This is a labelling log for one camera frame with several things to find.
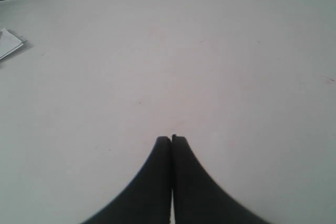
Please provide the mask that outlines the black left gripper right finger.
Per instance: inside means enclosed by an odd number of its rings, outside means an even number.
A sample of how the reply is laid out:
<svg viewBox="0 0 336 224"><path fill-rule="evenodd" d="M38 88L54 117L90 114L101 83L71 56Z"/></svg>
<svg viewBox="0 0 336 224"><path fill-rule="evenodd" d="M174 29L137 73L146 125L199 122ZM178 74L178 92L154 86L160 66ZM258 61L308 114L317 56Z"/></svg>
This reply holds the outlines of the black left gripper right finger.
<svg viewBox="0 0 336 224"><path fill-rule="evenodd" d="M185 137L172 136L172 164L176 223L267 223L217 185Z"/></svg>

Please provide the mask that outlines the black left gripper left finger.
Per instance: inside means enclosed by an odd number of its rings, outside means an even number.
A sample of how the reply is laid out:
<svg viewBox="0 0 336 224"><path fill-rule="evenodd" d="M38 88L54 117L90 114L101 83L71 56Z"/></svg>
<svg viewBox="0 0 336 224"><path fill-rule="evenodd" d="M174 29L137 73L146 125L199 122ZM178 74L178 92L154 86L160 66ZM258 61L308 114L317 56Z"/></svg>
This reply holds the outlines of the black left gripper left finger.
<svg viewBox="0 0 336 224"><path fill-rule="evenodd" d="M160 136L127 187L85 223L170 223L171 202L171 140Z"/></svg>

